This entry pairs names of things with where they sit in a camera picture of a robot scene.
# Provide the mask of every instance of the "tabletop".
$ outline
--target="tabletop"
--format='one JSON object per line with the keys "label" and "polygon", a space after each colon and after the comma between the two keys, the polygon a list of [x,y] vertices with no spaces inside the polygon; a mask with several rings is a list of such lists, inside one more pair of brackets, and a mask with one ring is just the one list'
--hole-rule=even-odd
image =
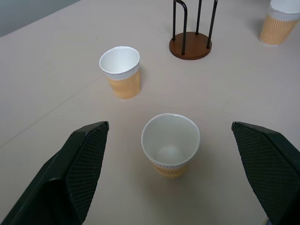
{"label": "tabletop", "polygon": [[[186,0],[187,30],[197,0]],[[269,2],[219,1],[212,50],[195,61],[169,51],[171,0],[81,0],[0,38],[0,221],[76,129],[107,120],[102,172],[85,225],[261,225],[231,131],[233,121],[282,133],[300,149],[300,27],[279,48],[259,42]],[[203,0],[208,35],[213,0]],[[183,30],[177,7],[176,33]],[[142,89],[114,96],[98,61],[115,46],[141,56]],[[189,170],[165,180],[141,147],[144,125],[181,114],[200,129]]]}

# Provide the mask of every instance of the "wooden base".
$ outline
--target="wooden base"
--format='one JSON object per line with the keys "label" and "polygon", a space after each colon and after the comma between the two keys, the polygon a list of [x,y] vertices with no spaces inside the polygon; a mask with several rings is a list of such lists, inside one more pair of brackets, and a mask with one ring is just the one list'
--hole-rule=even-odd
{"label": "wooden base", "polygon": [[182,55],[182,40],[183,33],[175,36],[175,40],[170,40],[169,48],[171,53],[182,60],[198,60],[207,56],[211,51],[212,43],[210,42],[210,48],[207,49],[208,37],[204,34],[195,32],[187,32],[186,37],[186,49],[185,54]]}

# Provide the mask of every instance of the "table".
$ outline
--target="table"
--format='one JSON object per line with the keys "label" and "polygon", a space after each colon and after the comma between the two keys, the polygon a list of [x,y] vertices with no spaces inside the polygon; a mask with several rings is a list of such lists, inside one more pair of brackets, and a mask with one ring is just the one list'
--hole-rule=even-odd
{"label": "table", "polygon": [[[197,0],[186,0],[187,30]],[[0,220],[68,136],[110,123],[98,187],[85,225],[259,225],[253,193],[231,131],[233,121],[277,130],[300,149],[300,28],[279,48],[258,40],[268,2],[220,1],[211,53],[196,61],[169,51],[170,0],[81,0],[0,38]],[[203,0],[208,35],[213,1]],[[176,33],[183,12],[177,7]],[[98,60],[131,46],[141,56],[142,91],[117,99]],[[155,115],[190,118],[201,132],[187,173],[161,178],[141,147]]]}

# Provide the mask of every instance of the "black metal rod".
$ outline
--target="black metal rod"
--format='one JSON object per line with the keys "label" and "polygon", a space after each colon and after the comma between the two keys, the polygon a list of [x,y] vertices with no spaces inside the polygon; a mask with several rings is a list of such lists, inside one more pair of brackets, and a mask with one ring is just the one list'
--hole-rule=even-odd
{"label": "black metal rod", "polygon": [[182,41],[182,51],[181,54],[185,54],[185,49],[186,49],[186,37],[187,37],[187,20],[188,20],[188,8],[186,4],[181,1],[181,0],[174,0],[175,2],[179,3],[182,5],[183,10],[184,10],[184,23],[183,23],[183,41]]}
{"label": "black metal rod", "polygon": [[173,41],[175,41],[175,27],[176,27],[176,2],[173,1],[173,38],[172,38]]}
{"label": "black metal rod", "polygon": [[198,8],[198,17],[197,17],[197,28],[196,28],[196,35],[199,34],[199,23],[200,23],[200,12],[201,12],[201,5],[202,0],[199,0],[199,8]]}
{"label": "black metal rod", "polygon": [[207,49],[210,48],[210,40],[211,40],[212,28],[213,28],[213,26],[214,26],[214,21],[215,21],[215,15],[216,15],[217,3],[218,3],[218,0],[215,0],[215,2],[214,2],[214,7],[213,7],[213,10],[212,10],[212,15],[211,15],[210,34],[208,35],[208,41],[207,41],[207,45],[206,45],[206,48],[207,48]]}

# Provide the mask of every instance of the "paper cup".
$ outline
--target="paper cup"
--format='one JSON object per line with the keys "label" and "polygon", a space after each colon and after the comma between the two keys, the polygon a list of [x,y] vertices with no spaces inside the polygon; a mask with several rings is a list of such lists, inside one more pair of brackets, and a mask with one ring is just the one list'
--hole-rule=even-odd
{"label": "paper cup", "polygon": [[134,98],[141,90],[140,54],[131,47],[115,47],[99,61],[114,93],[121,99]]}
{"label": "paper cup", "polygon": [[260,41],[271,46],[279,46],[289,36],[300,19],[300,13],[286,13],[270,5],[264,21]]}
{"label": "paper cup", "polygon": [[198,151],[200,132],[188,118],[161,114],[142,131],[142,149],[157,172],[169,179],[181,176]]}

